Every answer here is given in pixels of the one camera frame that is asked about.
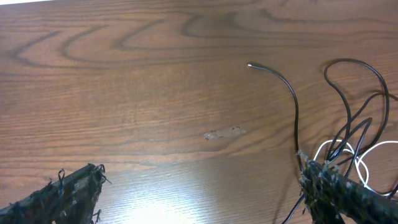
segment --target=white cable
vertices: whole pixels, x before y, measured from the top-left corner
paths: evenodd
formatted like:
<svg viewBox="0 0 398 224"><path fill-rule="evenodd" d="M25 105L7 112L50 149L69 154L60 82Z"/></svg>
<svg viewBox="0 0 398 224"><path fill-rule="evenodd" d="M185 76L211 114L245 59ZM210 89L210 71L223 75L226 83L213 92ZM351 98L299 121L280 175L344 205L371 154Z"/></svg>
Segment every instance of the white cable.
<svg viewBox="0 0 398 224"><path fill-rule="evenodd" d="M329 142L332 142L332 141L333 141L333 140L327 140L327 141L325 141L324 143L321 144L321 146L318 148L317 153L315 153L315 156L313 157L313 160L314 160L314 161L317 159L319 152L322 150L322 147L323 147L324 145L328 144ZM374 146L372 146L371 148L369 148L368 150L366 150L366 151L364 152L364 154L361 155L361 157L358 157L358 156L357 156L357 157L355 158L355 160L354 160L356 172L358 173L358 177L361 179L361 182L363 183L364 187L366 187L367 189L369 189L369 190L371 190L371 191L373 191L373 192L375 192L375 193L377 193L377 194L379 194L379 195L382 195L382 196L388 196L389 194L391 194L392 191L391 191L391 192L388 192L388 193L385 193L385 194L380 194L380 193L376 192L375 190L373 190L372 188L370 188L370 186L368 185L368 180L369 180L369 169L368 169L368 167L366 166L366 164L363 162L363 158L366 156L367 153L369 153L370 151L372 151L372 150L375 149L376 147L378 147L378 146L380 146L380 145L382 145L382 144L386 144L386 143L398 143L398 141L384 141L384 142L377 143L377 144L375 144ZM343 152L350 152L352 155L354 155L354 153L355 153L355 152L354 152L354 149L353 149L353 147L352 147L348 142L347 142L347 146L349 147L349 149L344 149ZM361 173L361 171L360 171L360 169L359 169L359 165L360 165L360 164L365 168L365 172L366 172L366 178L365 178L365 180L363 180L362 173Z"/></svg>

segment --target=wood grain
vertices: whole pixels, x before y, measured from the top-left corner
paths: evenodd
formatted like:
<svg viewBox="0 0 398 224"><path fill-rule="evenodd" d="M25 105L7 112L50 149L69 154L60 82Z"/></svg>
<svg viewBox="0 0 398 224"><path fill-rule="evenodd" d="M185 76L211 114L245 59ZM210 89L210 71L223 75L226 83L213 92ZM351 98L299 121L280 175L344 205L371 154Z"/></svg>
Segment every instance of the wood grain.
<svg viewBox="0 0 398 224"><path fill-rule="evenodd" d="M364 60L398 94L394 0L57 0L0 7L0 206L88 162L105 164L102 223L280 223L308 154L346 121L323 79L334 58ZM342 63L330 78L353 111L380 90ZM383 100L360 116L379 128ZM383 140L398 134L392 102ZM206 141L240 126L239 138ZM358 136L350 141L356 144ZM397 182L395 145L366 158L370 184ZM358 180L352 172L351 177ZM297 211L291 223L309 223Z"/></svg>

